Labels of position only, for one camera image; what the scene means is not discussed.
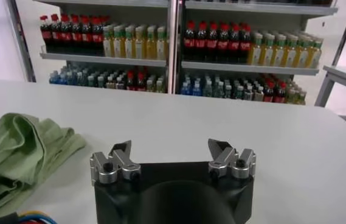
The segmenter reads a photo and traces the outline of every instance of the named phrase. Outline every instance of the shelf board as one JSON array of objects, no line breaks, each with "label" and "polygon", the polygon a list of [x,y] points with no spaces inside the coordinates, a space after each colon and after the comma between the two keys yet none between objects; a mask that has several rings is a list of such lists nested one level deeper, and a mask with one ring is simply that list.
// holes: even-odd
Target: shelf board
[{"label": "shelf board", "polygon": [[115,65],[138,65],[138,66],[150,66],[150,67],[165,67],[166,66],[166,61],[162,61],[162,60],[109,58],[109,57],[99,57],[99,56],[53,54],[53,53],[40,53],[40,56],[43,59],[81,61],[81,62],[91,62],[91,63],[115,64]]},{"label": "shelf board", "polygon": [[182,61],[181,65],[183,68],[190,68],[190,69],[288,74],[288,75],[291,75],[291,74],[316,75],[319,72],[318,69],[308,69],[308,68],[284,68],[284,67],[270,67],[270,66],[232,65],[232,64],[203,63],[203,62],[192,62],[192,61]]},{"label": "shelf board", "polygon": [[34,0],[52,5],[60,4],[87,4],[87,5],[118,5],[133,7],[167,8],[166,0]]},{"label": "shelf board", "polygon": [[280,5],[280,4],[250,4],[250,3],[187,1],[185,3],[185,6],[187,9],[297,14],[297,15],[312,15],[312,16],[328,16],[337,12],[337,8],[334,8],[334,7]]}]

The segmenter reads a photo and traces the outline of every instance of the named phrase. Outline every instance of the cable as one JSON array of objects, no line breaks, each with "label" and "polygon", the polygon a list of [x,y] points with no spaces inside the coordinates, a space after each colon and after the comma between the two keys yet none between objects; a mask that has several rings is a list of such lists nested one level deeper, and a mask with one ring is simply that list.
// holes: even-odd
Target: cable
[{"label": "cable", "polygon": [[54,220],[52,220],[52,218],[45,216],[45,215],[40,215],[40,214],[25,215],[23,217],[20,217],[19,222],[26,222],[26,221],[30,221],[33,219],[40,219],[40,220],[47,221],[50,224],[57,224]]}]

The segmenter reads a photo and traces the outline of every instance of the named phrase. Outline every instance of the green cloth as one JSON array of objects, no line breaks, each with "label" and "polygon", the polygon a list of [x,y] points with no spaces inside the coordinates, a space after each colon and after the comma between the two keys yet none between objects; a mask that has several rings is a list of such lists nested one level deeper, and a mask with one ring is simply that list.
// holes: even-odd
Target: green cloth
[{"label": "green cloth", "polygon": [[68,157],[86,145],[71,128],[9,113],[0,118],[0,216],[15,212]]}]

